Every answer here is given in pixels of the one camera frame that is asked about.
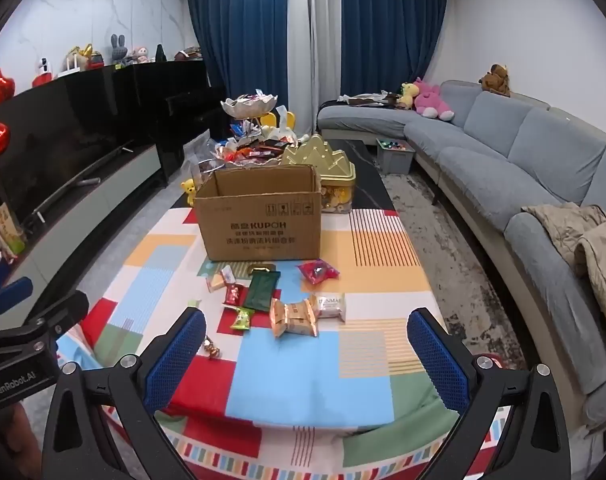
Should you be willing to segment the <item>small brown candy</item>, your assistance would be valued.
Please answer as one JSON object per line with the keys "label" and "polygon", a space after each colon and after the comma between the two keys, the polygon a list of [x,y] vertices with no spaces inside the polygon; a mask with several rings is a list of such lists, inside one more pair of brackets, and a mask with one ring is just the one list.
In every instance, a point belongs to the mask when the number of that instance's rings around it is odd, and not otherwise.
{"label": "small brown candy", "polygon": [[213,340],[209,336],[204,338],[202,347],[209,359],[219,359],[221,357],[221,349],[214,344]]}

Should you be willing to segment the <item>green small candy packet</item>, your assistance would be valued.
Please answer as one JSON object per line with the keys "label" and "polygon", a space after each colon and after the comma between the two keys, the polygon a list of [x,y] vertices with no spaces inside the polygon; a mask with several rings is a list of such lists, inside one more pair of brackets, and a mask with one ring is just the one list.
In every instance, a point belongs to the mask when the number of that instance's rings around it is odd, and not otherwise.
{"label": "green small candy packet", "polygon": [[235,320],[231,323],[230,328],[232,330],[242,330],[245,332],[251,328],[252,316],[255,313],[253,309],[244,307],[236,308]]}

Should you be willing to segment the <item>clear packet yellow cake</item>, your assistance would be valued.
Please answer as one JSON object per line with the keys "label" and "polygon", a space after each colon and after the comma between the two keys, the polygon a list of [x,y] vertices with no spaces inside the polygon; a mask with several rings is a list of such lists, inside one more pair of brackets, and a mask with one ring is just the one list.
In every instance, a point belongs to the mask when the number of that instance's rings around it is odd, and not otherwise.
{"label": "clear packet yellow cake", "polygon": [[216,292],[216,290],[223,289],[228,285],[236,283],[237,280],[235,274],[233,274],[233,269],[231,269],[229,264],[225,264],[225,266],[207,278],[207,289],[209,292]]}

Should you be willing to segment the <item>red small snack packet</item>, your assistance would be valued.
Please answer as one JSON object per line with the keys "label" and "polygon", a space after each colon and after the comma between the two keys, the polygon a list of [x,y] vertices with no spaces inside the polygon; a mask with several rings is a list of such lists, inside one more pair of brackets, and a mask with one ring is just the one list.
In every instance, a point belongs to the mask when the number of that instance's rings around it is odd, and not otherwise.
{"label": "red small snack packet", "polygon": [[245,302],[247,288],[239,283],[228,284],[226,286],[224,304],[230,308],[240,308]]}

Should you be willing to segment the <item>dark green snack packet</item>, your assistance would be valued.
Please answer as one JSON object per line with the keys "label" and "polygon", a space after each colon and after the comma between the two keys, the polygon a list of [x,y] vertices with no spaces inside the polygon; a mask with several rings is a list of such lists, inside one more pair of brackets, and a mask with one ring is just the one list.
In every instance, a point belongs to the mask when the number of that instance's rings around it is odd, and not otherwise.
{"label": "dark green snack packet", "polygon": [[279,278],[280,273],[278,271],[254,270],[242,307],[254,311],[268,312]]}

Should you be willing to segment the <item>tan fortune biscuits packet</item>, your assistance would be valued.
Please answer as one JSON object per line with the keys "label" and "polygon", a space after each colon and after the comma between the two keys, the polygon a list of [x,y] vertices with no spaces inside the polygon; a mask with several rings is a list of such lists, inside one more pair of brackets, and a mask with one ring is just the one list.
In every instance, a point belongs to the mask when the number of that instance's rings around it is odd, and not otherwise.
{"label": "tan fortune biscuits packet", "polygon": [[271,331],[276,338],[285,333],[317,337],[317,318],[314,301],[306,298],[293,304],[285,304],[280,299],[271,300],[269,319]]}

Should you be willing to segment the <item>white Denmas cheese ball packet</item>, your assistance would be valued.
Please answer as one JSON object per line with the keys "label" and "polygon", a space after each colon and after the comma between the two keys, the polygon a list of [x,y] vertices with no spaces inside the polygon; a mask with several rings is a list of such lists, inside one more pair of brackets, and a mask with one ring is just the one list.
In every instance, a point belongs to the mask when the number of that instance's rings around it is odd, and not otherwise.
{"label": "white Denmas cheese ball packet", "polygon": [[346,302],[345,296],[339,292],[315,296],[314,311],[317,318],[337,318],[345,322]]}

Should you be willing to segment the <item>red plum candy packet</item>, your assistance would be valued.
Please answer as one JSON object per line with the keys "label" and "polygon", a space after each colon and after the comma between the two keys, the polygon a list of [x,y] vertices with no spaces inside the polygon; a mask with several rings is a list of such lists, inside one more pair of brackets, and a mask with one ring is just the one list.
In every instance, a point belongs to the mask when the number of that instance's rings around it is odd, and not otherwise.
{"label": "red plum candy packet", "polygon": [[311,284],[318,285],[332,278],[339,278],[340,272],[323,259],[305,261],[297,266],[303,278]]}

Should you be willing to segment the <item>tray of assorted snacks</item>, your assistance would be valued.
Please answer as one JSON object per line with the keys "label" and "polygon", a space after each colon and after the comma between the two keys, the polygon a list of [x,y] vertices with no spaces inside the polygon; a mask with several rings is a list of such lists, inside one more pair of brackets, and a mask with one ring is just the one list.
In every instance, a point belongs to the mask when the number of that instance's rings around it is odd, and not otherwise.
{"label": "tray of assorted snacks", "polygon": [[310,137],[309,133],[299,136],[288,126],[233,120],[229,132],[214,142],[210,152],[227,167],[278,165],[287,148],[297,148]]}

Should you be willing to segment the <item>grey tv cabinet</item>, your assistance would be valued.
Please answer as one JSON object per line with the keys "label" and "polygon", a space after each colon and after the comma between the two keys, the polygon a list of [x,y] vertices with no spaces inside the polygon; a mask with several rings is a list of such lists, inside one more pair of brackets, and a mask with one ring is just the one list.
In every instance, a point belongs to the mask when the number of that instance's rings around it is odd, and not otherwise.
{"label": "grey tv cabinet", "polygon": [[162,180],[158,150],[151,146],[122,153],[101,168],[101,183],[72,188],[61,198],[63,214],[55,214],[45,233],[26,256],[12,266],[7,282],[29,278],[32,294],[0,314],[0,330],[15,328],[47,307],[86,272],[102,251],[104,240],[120,227],[119,214],[131,214],[136,203]]}

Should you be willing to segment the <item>black television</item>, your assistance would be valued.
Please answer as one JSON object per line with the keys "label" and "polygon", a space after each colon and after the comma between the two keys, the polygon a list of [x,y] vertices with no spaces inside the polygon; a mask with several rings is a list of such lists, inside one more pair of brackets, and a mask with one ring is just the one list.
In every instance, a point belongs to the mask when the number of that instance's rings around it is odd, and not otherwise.
{"label": "black television", "polygon": [[0,155],[1,196],[25,221],[59,188],[132,140],[117,110],[115,70],[56,78],[0,104],[10,143]]}

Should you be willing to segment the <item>colourful patchwork table mat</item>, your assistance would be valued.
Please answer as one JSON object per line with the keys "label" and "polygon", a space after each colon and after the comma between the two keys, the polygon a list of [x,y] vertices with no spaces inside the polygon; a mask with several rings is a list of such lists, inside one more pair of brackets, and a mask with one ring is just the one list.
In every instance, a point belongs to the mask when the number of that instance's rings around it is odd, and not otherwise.
{"label": "colourful patchwork table mat", "polygon": [[313,287],[280,261],[274,295],[345,301],[344,320],[316,336],[275,337],[263,312],[247,330],[222,290],[188,207],[166,211],[79,326],[59,342],[62,361],[111,366],[140,353],[188,307],[200,309],[219,356],[199,352],[159,414],[195,474],[222,479],[413,479],[457,414],[445,408],[406,336],[418,308],[437,303],[399,216],[327,214],[321,258],[339,276]]}

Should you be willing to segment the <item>yellow bear figurine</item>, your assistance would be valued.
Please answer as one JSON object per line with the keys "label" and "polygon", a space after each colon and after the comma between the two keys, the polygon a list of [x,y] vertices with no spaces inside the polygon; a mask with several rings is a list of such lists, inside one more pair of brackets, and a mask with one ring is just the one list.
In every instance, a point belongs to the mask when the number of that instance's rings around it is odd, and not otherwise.
{"label": "yellow bear figurine", "polygon": [[181,182],[181,189],[187,195],[187,204],[192,207],[195,204],[197,186],[195,180],[187,179]]}

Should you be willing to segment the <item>beige jacket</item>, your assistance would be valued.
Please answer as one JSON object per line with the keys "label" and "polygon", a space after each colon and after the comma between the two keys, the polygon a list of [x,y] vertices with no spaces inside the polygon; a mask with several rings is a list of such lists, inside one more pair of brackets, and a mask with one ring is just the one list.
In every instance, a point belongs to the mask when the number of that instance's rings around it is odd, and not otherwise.
{"label": "beige jacket", "polygon": [[606,211],[601,206],[524,206],[546,231],[561,258],[579,277],[590,280],[606,318]]}

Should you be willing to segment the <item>gold snack packet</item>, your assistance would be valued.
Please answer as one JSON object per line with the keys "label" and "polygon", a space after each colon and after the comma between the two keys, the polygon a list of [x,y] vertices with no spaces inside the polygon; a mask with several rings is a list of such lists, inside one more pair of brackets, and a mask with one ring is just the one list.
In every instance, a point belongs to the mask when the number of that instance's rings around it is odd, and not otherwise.
{"label": "gold snack packet", "polygon": [[248,265],[248,274],[251,275],[254,272],[275,272],[276,266],[274,263],[262,262],[252,263]]}

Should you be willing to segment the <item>brown cardboard box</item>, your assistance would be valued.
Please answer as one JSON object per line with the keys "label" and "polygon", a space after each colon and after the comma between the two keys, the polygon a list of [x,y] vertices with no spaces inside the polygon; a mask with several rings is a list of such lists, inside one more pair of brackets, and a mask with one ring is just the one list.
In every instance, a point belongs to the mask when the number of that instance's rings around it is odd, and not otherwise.
{"label": "brown cardboard box", "polygon": [[217,170],[198,188],[195,211],[212,261],[320,255],[321,185],[312,166]]}

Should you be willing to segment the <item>grey rabbit plush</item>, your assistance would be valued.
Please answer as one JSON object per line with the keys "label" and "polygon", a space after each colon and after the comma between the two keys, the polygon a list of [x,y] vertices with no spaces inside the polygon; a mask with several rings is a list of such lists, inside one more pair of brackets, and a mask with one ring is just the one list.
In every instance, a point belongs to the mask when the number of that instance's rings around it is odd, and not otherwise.
{"label": "grey rabbit plush", "polygon": [[113,64],[120,64],[125,60],[128,53],[128,49],[126,48],[125,44],[126,38],[124,35],[113,34],[111,36],[111,60]]}

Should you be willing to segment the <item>grey sectional sofa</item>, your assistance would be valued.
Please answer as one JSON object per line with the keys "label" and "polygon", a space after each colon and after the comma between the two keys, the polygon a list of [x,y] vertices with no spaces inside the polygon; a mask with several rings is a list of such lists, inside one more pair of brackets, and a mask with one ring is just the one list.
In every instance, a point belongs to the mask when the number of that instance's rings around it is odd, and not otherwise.
{"label": "grey sectional sofa", "polygon": [[606,212],[606,133],[532,99],[448,81],[451,120],[414,110],[330,103],[317,115],[335,139],[400,140],[462,216],[506,285],[570,428],[606,428],[606,318],[593,289],[565,262],[535,206]]}

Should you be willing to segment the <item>white lotus shaped bowl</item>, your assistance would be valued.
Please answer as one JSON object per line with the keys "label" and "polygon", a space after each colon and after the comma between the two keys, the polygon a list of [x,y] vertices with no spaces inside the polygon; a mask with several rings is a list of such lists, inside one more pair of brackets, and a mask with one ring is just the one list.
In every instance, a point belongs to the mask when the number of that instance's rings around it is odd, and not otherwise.
{"label": "white lotus shaped bowl", "polygon": [[221,102],[223,111],[233,120],[261,118],[276,106],[278,96],[262,92],[242,94],[237,99],[225,99]]}

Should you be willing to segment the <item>grey storage bin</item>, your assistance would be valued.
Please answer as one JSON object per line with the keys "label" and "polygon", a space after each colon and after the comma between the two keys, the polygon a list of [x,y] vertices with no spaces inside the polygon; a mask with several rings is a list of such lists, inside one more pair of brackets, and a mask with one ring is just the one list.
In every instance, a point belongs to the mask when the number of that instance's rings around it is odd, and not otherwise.
{"label": "grey storage bin", "polygon": [[377,160],[384,174],[409,174],[415,154],[406,142],[377,140]]}

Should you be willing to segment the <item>gold lid candy container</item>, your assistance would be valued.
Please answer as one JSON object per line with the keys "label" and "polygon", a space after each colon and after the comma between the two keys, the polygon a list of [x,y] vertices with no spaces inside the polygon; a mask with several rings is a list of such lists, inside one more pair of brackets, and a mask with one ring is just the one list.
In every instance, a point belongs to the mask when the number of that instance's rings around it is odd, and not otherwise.
{"label": "gold lid candy container", "polygon": [[356,169],[345,151],[334,150],[319,134],[313,134],[296,148],[286,148],[282,165],[313,166],[320,178],[321,206],[327,214],[348,214],[356,184]]}

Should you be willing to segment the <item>pink plush toy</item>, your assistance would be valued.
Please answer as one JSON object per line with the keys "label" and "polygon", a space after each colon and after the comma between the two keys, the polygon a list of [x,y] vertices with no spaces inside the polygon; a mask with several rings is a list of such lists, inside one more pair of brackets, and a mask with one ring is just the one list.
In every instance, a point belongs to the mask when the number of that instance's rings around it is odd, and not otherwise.
{"label": "pink plush toy", "polygon": [[441,98],[439,86],[431,86],[420,78],[414,85],[418,87],[419,93],[414,99],[416,112],[425,118],[440,119],[442,122],[450,122],[454,118],[454,112]]}

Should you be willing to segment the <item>brown teddy bear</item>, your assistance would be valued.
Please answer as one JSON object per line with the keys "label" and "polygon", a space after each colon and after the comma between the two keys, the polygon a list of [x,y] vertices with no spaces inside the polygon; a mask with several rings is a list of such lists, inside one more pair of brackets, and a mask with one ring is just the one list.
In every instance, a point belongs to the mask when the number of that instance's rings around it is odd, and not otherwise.
{"label": "brown teddy bear", "polygon": [[493,64],[490,70],[479,80],[483,91],[489,91],[499,96],[512,95],[509,89],[508,70],[501,64]]}

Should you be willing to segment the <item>yellow plush toy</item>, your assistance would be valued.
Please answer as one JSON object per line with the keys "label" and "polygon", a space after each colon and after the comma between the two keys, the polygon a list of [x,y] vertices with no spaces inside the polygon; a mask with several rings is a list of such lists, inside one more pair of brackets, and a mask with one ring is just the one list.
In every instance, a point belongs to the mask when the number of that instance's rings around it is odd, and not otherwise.
{"label": "yellow plush toy", "polygon": [[411,110],[414,105],[414,99],[419,96],[420,89],[417,84],[411,84],[410,82],[404,82],[401,86],[401,93],[396,99],[395,105],[403,110]]}

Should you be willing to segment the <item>blue curtain left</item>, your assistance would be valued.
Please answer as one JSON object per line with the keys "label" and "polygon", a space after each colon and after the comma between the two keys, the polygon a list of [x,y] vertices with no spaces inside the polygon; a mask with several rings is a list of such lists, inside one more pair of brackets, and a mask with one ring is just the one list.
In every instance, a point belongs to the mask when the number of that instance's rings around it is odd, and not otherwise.
{"label": "blue curtain left", "polygon": [[289,104],[288,0],[188,0],[188,9],[213,86]]}

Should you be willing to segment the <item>blue curtain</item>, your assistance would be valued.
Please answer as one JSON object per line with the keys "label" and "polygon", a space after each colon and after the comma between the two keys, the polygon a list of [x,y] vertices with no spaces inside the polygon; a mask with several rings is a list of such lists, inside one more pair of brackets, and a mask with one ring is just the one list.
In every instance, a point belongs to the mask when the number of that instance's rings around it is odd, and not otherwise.
{"label": "blue curtain", "polygon": [[341,92],[396,91],[425,77],[447,0],[342,0]]}
{"label": "blue curtain", "polygon": [[288,0],[188,0],[188,9],[213,86],[289,104]]}

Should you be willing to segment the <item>blue curtain right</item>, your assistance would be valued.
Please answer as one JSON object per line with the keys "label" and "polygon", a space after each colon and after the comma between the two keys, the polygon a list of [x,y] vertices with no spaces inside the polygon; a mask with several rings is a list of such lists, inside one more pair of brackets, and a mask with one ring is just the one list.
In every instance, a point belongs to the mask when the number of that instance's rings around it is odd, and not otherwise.
{"label": "blue curtain right", "polygon": [[342,0],[341,92],[396,91],[425,77],[447,0]]}

